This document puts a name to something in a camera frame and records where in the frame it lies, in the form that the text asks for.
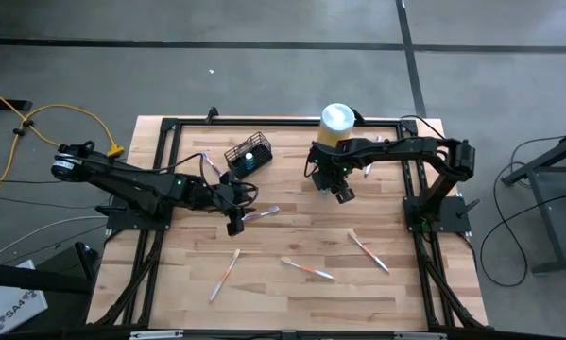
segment yellow power cord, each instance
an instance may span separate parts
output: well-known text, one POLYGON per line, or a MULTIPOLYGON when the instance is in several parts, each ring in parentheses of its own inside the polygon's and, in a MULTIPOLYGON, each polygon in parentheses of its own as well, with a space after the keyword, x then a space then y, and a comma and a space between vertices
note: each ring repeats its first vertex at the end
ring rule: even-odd
MULTIPOLYGON (((65 105, 65 104, 52 104, 52 105, 46 105, 44 107, 40 107, 36 110, 31 111, 29 114, 27 114, 26 116, 22 115, 18 110, 14 109, 14 107, 12 107, 10 105, 10 103, 4 99, 1 95, 0 95, 0 100, 7 105, 12 111, 14 111, 16 114, 18 114, 18 116, 22 119, 22 123, 20 123, 20 127, 19 129, 23 129, 23 122, 27 121, 30 117, 32 117, 35 113, 39 113, 43 110, 46 109, 51 109, 51 108, 64 108, 64 109, 70 109, 70 110, 74 110, 74 111, 78 111, 81 113, 85 113, 89 116, 91 116, 92 118, 94 118, 103 128, 104 131, 106 131, 106 134, 109 136, 109 139, 111 140, 111 150, 108 152, 108 156, 109 157, 117 157, 120 156, 121 154, 123 154, 125 152, 125 149, 123 148, 123 146, 118 145, 117 143, 114 142, 114 139, 111 135, 111 132, 109 131, 109 129, 106 127, 106 125, 100 120, 100 118, 98 118, 98 116, 96 116, 95 114, 84 110, 84 109, 80 109, 74 106, 70 106, 70 105, 65 105)), ((35 134, 37 135, 37 137, 39 137, 42 141, 51 144, 55 147, 59 147, 60 144, 56 143, 46 137, 44 137, 35 127, 33 126, 29 126, 29 128, 35 132, 35 134)), ((8 164, 6 165, 6 170, 3 172, 3 175, 1 175, 0 178, 0 186, 2 181, 8 176, 9 173, 9 169, 11 168, 11 164, 13 163, 14 160, 14 154, 16 153, 16 146, 18 145, 18 142, 20 140, 20 136, 16 135, 14 137, 14 141, 11 144, 11 149, 9 150, 9 159, 8 159, 8 164)))

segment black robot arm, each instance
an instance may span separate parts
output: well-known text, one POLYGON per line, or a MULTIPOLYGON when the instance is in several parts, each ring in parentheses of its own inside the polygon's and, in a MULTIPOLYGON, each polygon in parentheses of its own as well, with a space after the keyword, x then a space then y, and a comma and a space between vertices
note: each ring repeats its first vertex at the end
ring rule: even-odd
POLYGON ((206 185, 200 176, 140 169, 95 152, 92 142, 61 145, 58 151, 51 168, 57 179, 89 182, 125 200, 135 213, 152 218, 171 207, 221 212, 230 218, 230 236, 243 231, 245 207, 251 202, 248 192, 256 190, 232 180, 229 173, 220 177, 219 184, 206 185))
POLYGON ((312 179, 319 190, 331 190, 339 203, 354 199, 346 177, 353 169, 362 169, 373 162, 423 161, 439 173, 437 180, 420 193, 420 215, 439 220, 441 201, 458 181, 473 176, 475 149, 468 141, 410 137, 390 142, 372 142, 365 138, 339 141, 336 147, 312 143, 308 162, 316 168, 312 179))

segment wooden table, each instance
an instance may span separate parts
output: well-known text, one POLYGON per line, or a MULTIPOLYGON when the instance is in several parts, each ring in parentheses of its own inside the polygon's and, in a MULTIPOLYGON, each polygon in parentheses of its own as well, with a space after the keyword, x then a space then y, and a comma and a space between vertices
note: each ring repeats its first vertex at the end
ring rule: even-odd
MULTIPOLYGON (((152 167, 161 119, 138 117, 128 163, 152 167)), ((442 132, 438 119, 428 122, 442 132)), ((424 124, 418 123, 418 127, 420 135, 434 135, 424 124)), ((415 247, 404 225, 400 163, 375 163, 367 179, 363 179, 362 171, 354 171, 349 183, 356 199, 339 205, 333 195, 322 195, 312 180, 303 177, 310 142, 317 136, 315 127, 184 127, 178 160, 208 151, 211 159, 226 169, 224 153, 257 130, 272 143, 274 160, 247 178, 260 188, 252 206, 265 211, 278 205, 281 211, 248 222, 243 233, 231 238, 226 233, 226 217, 176 209, 172 228, 165 234, 150 327, 425 330, 415 247), (348 237, 348 229, 354 229, 386 263, 389 274, 365 256, 348 237), (241 256, 210 304, 209 295, 237 248, 242 250, 241 256), (282 264, 281 256, 331 273, 336 281, 282 264)), ((395 130, 386 127, 355 127, 352 132, 354 137, 372 140, 377 135, 396 139, 395 130)), ((167 163, 168 147, 163 165, 167 163)), ((198 174, 197 161, 179 166, 177 172, 198 174)), ((426 165, 426 172, 432 183, 436 171, 426 165)), ((205 173, 211 183, 216 183, 208 165, 205 173)), ((138 234, 124 231, 106 245, 88 322, 106 313, 128 283, 138 234)), ((449 284, 474 317, 486 324, 469 248, 456 235, 441 234, 439 238, 449 284)), ((442 321, 433 282, 432 287, 437 316, 442 321)), ((141 310, 143 292, 141 286, 136 314, 141 310)))

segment concrete floor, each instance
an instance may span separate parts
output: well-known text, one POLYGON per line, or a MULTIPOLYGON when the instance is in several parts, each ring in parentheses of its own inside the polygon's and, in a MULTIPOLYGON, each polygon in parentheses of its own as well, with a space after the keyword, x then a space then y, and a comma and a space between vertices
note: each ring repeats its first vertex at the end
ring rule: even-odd
MULTIPOLYGON (((405 0, 414 43, 566 45, 566 0, 405 0)), ((66 38, 401 43, 393 0, 72 0, 0 1, 0 34, 66 38)), ((428 117, 443 119, 448 136, 478 150, 476 175, 460 189, 482 203, 471 212, 472 243, 500 221, 492 182, 525 140, 566 133, 566 55, 418 53, 428 117)), ((99 114, 115 140, 129 145, 140 114, 317 115, 332 102, 366 116, 414 113, 404 52, 216 49, 109 49, 0 46, 0 94, 34 107, 67 103, 99 114)), ((37 117, 41 132, 67 143, 109 144, 99 126, 66 110, 37 117)), ((15 114, 0 111, 0 175, 7 162, 15 114)), ((532 144, 520 160, 551 143, 532 144)), ((54 148, 23 138, 10 179, 50 180, 54 148)), ((86 184, 4 184, 0 196, 89 206, 108 196, 86 184)), ((533 203, 520 187, 500 187, 511 214, 533 203)), ((96 215, 0 201, 0 248, 44 224, 96 215)), ((0 263, 101 221, 47 230, 4 253, 0 263)), ((528 261, 554 259, 537 211, 512 221, 528 261)), ((523 264, 504 230, 491 237, 487 267, 514 281, 523 264)), ((101 248, 102 230, 79 238, 101 248)), ((40 262, 56 251, 34 254, 40 262)), ((528 275, 516 288, 495 286, 480 273, 491 326, 505 331, 566 336, 566 272, 528 275)))

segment gray cable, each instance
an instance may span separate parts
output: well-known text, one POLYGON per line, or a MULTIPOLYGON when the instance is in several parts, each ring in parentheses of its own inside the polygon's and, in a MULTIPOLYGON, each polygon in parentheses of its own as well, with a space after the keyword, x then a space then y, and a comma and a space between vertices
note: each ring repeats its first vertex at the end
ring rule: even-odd
POLYGON ((0 254, 1 254, 2 252, 4 252, 4 251, 10 249, 11 247, 14 247, 14 246, 16 246, 17 244, 23 242, 25 239, 27 239, 27 238, 29 238, 30 236, 36 234, 37 232, 40 232, 40 231, 42 231, 42 230, 46 230, 46 229, 51 228, 51 227, 55 227, 55 226, 60 225, 60 224, 62 224, 62 223, 73 222, 73 221, 81 221, 81 220, 87 220, 87 219, 103 219, 103 218, 108 218, 108 217, 107 217, 107 216, 82 216, 82 217, 67 218, 67 219, 64 219, 64 220, 61 220, 61 221, 58 221, 58 222, 50 223, 50 224, 48 224, 48 225, 46 225, 46 226, 43 226, 43 227, 41 227, 41 228, 39 228, 39 229, 36 229, 35 231, 30 232, 29 234, 27 234, 27 235, 25 235, 25 236, 19 238, 18 240, 16 240, 16 241, 10 243, 10 244, 7 245, 7 246, 3 247, 3 248, 0 250, 0 254))

